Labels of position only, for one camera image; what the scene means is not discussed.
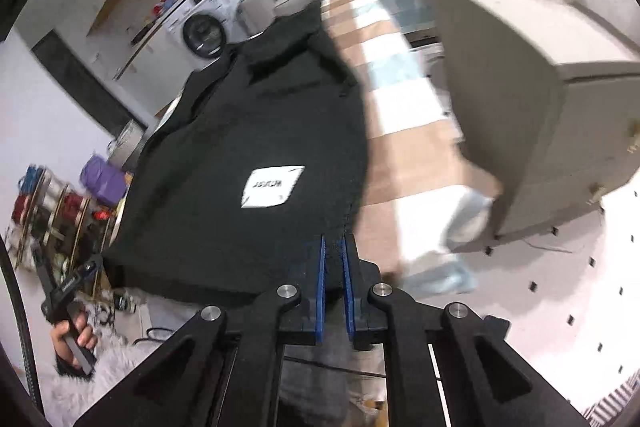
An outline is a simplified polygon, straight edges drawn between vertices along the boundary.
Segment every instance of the purple bag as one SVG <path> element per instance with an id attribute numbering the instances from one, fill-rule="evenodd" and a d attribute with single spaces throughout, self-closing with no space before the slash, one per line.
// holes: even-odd
<path id="1" fill-rule="evenodd" d="M 127 192 L 124 172 L 94 154 L 80 172 L 80 182 L 100 203 L 116 206 Z"/>

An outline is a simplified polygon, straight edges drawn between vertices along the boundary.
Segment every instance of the metal screw cap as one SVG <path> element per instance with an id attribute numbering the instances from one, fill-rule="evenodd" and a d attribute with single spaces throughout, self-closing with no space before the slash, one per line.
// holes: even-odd
<path id="1" fill-rule="evenodd" d="M 218 317 L 220 317 L 220 315 L 222 315 L 222 312 L 217 306 L 206 306 L 200 312 L 200 317 L 202 317 L 206 321 L 214 321 Z"/>
<path id="2" fill-rule="evenodd" d="M 373 285 L 373 293 L 375 293 L 378 297 L 386 297 L 387 295 L 391 295 L 391 292 L 394 289 L 391 288 L 387 283 L 379 282 L 378 284 Z"/>
<path id="3" fill-rule="evenodd" d="M 285 299 L 293 297 L 296 293 L 298 293 L 298 290 L 296 290 L 296 287 L 292 284 L 283 284 L 278 288 L 278 295 Z"/>
<path id="4" fill-rule="evenodd" d="M 449 313 L 457 319 L 464 319 L 469 314 L 469 308 L 462 302 L 454 302 L 449 306 Z"/>

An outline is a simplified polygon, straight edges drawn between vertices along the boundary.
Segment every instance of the tiled floor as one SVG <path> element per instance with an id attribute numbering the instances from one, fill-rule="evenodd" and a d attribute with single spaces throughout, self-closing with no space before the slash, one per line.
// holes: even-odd
<path id="1" fill-rule="evenodd" d="M 439 44 L 416 51 L 444 107 Z M 469 295 L 425 303 L 468 304 L 512 322 L 507 341 L 582 411 L 640 368 L 640 174 L 594 211 L 525 241 L 463 254 L 478 277 Z"/>

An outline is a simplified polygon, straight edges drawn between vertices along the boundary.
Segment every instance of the red object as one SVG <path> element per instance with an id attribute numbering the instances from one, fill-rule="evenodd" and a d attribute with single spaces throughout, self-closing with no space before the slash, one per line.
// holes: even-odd
<path id="1" fill-rule="evenodd" d="M 76 194 L 75 192 L 68 193 L 62 200 L 62 208 L 60 208 L 62 216 L 72 223 L 76 222 L 76 218 L 82 207 L 82 200 L 84 200 L 84 198 L 80 194 Z"/>
<path id="2" fill-rule="evenodd" d="M 11 213 L 11 219 L 16 225 L 24 225 L 30 199 L 31 196 L 28 194 L 19 194 L 18 197 L 15 198 L 14 211 Z"/>
<path id="3" fill-rule="evenodd" d="M 94 212 L 94 219 L 96 219 L 97 221 L 106 221 L 110 217 L 111 214 L 106 210 L 98 210 L 97 212 Z"/>

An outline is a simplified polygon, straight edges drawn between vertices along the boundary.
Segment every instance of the handheld tool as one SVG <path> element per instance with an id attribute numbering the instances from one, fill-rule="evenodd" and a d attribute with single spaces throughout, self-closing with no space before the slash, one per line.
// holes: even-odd
<path id="1" fill-rule="evenodd" d="M 90 375 L 94 370 L 95 357 L 85 347 L 78 346 L 79 332 L 76 330 L 76 318 L 80 313 L 80 307 L 79 303 L 75 302 L 74 299 L 84 281 L 93 277 L 102 267 L 102 256 L 100 254 L 92 255 L 58 285 L 53 276 L 49 259 L 44 251 L 43 245 L 33 249 L 36 273 L 40 279 L 40 285 L 44 290 L 45 297 L 40 309 L 51 324 L 57 324 L 64 320 L 69 321 L 69 331 L 65 334 L 64 340 L 76 360 L 80 363 L 82 371 L 86 375 Z"/>

